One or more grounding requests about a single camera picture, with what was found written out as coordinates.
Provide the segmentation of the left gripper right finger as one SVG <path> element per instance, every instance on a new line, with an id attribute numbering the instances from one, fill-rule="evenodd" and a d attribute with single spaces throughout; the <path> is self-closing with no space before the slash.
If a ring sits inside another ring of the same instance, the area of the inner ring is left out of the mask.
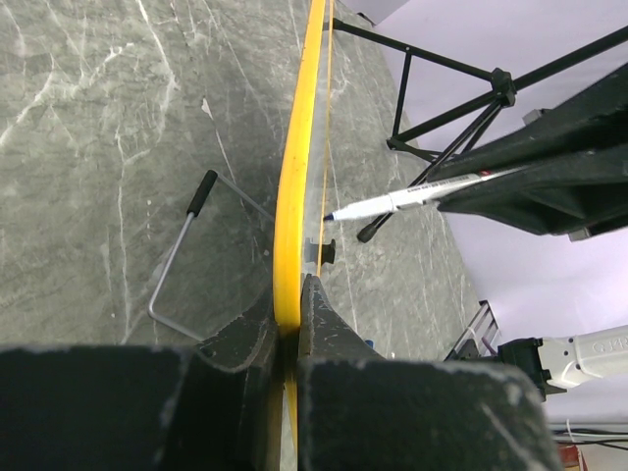
<path id="1" fill-rule="evenodd" d="M 558 470 L 533 383 L 486 361 L 388 360 L 304 280 L 297 360 L 302 470 Z"/>

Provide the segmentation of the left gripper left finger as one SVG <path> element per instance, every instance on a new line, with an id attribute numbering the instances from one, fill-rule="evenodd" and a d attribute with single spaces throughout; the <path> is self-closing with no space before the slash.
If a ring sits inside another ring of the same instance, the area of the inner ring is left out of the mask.
<path id="1" fill-rule="evenodd" d="M 273 299 L 196 345 L 6 345 L 5 470 L 276 470 Z"/>

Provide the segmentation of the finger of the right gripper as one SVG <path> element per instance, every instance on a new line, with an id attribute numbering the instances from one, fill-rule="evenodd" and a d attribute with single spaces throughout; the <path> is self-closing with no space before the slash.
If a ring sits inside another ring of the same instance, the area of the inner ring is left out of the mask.
<path id="1" fill-rule="evenodd" d="M 626 142 L 627 67 L 623 65 L 530 125 L 441 164 L 427 181 Z"/>
<path id="2" fill-rule="evenodd" d="M 536 236 L 600 236 L 627 227 L 627 148 L 586 150 L 460 190 L 444 213 L 475 215 Z"/>

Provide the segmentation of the blue whiteboard marker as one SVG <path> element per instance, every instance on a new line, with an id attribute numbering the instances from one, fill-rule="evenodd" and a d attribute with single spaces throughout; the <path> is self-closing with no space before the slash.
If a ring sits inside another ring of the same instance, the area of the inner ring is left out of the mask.
<path id="1" fill-rule="evenodd" d="M 341 209 L 325 215 L 323 221 L 354 221 L 396 213 L 408 208 L 438 201 L 462 189 L 505 177 L 522 170 L 523 167 L 515 167 L 501 171 L 481 171 L 479 173 L 465 174 L 433 183 L 421 183 L 378 197 L 348 204 Z"/>

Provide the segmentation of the wire easel stand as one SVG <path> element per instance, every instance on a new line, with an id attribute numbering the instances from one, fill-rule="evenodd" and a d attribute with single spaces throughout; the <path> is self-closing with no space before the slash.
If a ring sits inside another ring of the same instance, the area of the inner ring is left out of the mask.
<path id="1" fill-rule="evenodd" d="M 175 258 L 178 254 L 179 249 L 181 248 L 185 236 L 192 225 L 193 221 L 199 216 L 211 190 L 213 189 L 216 181 L 222 182 L 226 185 L 231 191 L 233 191 L 241 200 L 246 201 L 250 206 L 252 206 L 263 218 L 269 220 L 274 223 L 274 217 L 268 213 L 262 206 L 260 206 L 255 200 L 253 200 L 250 196 L 248 196 L 245 192 L 243 192 L 240 188 L 238 188 L 234 183 L 229 181 L 225 176 L 216 172 L 215 170 L 208 170 L 201 183 L 196 189 L 195 194 L 191 198 L 185 213 L 185 221 L 183 223 L 183 227 L 179 232 L 175 243 L 168 253 L 168 258 L 163 265 L 163 268 L 159 272 L 159 279 L 156 284 L 153 293 L 151 294 L 148 302 L 148 316 L 157 323 L 183 335 L 189 339 L 195 340 L 197 342 L 204 341 L 207 338 L 207 335 L 201 335 L 194 330 L 185 327 L 183 324 L 176 322 L 172 318 L 169 318 L 163 314 L 159 314 L 156 311 L 155 304 L 158 296 L 163 290 L 163 286 L 167 280 L 169 272 L 171 271 L 172 265 L 175 261 Z"/>

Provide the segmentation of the yellow framed whiteboard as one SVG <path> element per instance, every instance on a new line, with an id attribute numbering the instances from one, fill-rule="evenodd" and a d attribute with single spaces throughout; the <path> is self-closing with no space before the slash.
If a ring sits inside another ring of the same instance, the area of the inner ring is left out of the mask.
<path id="1" fill-rule="evenodd" d="M 296 344 L 304 279 L 321 275 L 330 163 L 333 1 L 310 4 L 277 194 L 274 317 L 283 341 L 284 391 L 298 448 Z"/>

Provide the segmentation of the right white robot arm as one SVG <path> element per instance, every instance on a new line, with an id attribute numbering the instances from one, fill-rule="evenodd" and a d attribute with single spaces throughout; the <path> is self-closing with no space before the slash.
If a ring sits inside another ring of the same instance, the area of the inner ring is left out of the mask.
<path id="1" fill-rule="evenodd" d="M 506 171 L 444 197 L 439 210 L 536 236 L 600 236 L 627 226 L 627 68 L 621 66 L 526 127 L 440 165 L 431 183 Z M 627 370 L 627 330 L 512 340 L 494 359 L 543 396 Z"/>

